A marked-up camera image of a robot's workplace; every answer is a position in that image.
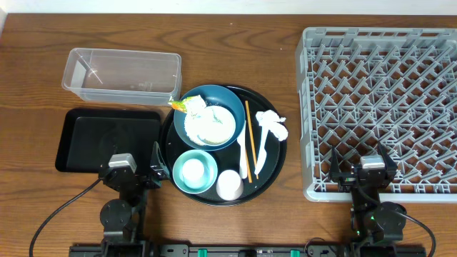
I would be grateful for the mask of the foil snack wrapper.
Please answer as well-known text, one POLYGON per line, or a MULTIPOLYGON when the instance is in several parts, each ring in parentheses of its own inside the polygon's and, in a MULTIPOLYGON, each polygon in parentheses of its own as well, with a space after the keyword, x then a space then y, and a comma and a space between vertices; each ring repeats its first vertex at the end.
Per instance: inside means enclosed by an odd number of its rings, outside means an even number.
POLYGON ((180 101, 169 101, 169 105, 172 109, 187 114, 194 109, 193 104, 195 100, 195 96, 190 96, 180 101))

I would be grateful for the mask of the light blue cup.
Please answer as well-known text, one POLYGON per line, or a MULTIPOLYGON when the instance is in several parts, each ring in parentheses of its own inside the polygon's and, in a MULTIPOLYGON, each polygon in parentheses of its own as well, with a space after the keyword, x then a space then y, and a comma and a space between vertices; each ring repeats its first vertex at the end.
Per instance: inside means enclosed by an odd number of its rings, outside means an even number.
POLYGON ((196 158, 191 158, 182 166, 183 180, 189 186, 197 187, 203 181, 204 171, 203 163, 196 158))

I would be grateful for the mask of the white tissue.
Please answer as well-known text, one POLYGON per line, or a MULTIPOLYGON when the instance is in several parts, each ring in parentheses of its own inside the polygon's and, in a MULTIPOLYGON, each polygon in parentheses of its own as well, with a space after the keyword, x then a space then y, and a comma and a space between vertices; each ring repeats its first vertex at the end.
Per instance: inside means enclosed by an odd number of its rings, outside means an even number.
POLYGON ((285 141, 288 138, 288 130, 284 126, 285 117, 280 117, 275 111, 258 111, 256 120, 259 126, 268 129, 279 141, 285 141))

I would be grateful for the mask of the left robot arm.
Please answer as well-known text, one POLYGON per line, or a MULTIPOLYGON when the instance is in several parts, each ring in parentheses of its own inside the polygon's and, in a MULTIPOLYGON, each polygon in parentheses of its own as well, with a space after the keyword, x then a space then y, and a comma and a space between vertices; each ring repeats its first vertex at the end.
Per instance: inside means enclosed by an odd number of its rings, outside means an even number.
POLYGON ((157 256, 156 247, 144 235, 144 221, 149 191, 161 188, 161 182, 170 178, 159 144, 154 143, 146 171, 139 170, 132 154, 114 154, 108 167, 99 171, 99 178, 119 192, 100 212, 104 227, 101 255, 157 256))

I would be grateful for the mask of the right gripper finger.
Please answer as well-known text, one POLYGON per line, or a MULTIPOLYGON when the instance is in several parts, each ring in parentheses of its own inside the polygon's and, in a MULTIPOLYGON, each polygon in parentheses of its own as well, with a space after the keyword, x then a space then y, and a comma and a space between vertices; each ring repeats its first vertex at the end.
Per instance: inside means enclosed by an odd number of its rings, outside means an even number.
POLYGON ((388 155, 386 147, 381 143, 378 143, 378 154, 381 155, 383 162, 385 163, 386 173, 388 175, 396 175, 398 166, 396 162, 388 155))
POLYGON ((328 172, 328 176, 332 181, 339 181, 341 178, 341 171, 338 164, 338 157, 336 153, 336 148, 333 146, 331 149, 331 165, 328 172))

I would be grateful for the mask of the teal green bowl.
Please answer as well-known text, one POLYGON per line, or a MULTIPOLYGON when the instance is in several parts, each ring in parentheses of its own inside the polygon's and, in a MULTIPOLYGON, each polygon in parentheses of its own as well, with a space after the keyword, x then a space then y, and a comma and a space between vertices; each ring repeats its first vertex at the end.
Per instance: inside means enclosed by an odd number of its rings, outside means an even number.
POLYGON ((199 194, 209 190, 216 182, 218 176, 218 166, 213 156, 209 153, 202 150, 189 150, 177 158, 172 170, 172 175, 174 183, 180 190, 185 193, 199 194), (189 186, 183 180, 182 166, 191 158, 200 160, 205 169, 203 181, 197 187, 189 186))

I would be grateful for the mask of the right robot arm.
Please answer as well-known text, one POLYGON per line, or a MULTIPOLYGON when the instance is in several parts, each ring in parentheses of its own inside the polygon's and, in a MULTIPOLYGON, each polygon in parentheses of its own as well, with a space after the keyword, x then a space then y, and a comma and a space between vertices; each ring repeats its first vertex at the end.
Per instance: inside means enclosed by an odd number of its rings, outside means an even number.
POLYGON ((386 188, 396 174, 397 164, 381 144, 377 154, 360 157, 360 163, 350 171, 341 171, 336 149, 331 149, 329 177, 340 192, 352 198, 351 226, 357 233, 349 245, 340 251, 344 256, 396 256, 395 242, 403 239, 406 213, 403 206, 382 202, 379 191, 386 188))

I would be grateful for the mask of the white napkin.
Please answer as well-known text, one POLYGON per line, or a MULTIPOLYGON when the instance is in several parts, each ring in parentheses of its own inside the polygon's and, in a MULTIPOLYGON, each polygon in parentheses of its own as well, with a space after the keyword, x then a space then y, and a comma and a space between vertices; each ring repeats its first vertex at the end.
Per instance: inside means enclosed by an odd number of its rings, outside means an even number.
POLYGON ((220 144, 224 142, 213 142, 207 138, 209 129, 212 129, 215 125, 223 125, 224 123, 217 117, 215 111, 206 105, 206 102, 200 95, 186 97, 182 101, 182 104, 186 109, 184 130, 194 143, 204 146, 207 143, 220 144))

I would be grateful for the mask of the pink cup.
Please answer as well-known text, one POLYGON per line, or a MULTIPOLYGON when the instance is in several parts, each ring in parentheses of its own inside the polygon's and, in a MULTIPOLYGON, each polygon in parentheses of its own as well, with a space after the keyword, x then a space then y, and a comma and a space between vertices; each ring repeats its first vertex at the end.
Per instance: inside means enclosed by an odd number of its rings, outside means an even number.
POLYGON ((216 192, 225 201, 238 199, 243 193, 243 181, 234 170, 223 171, 216 183, 216 192))

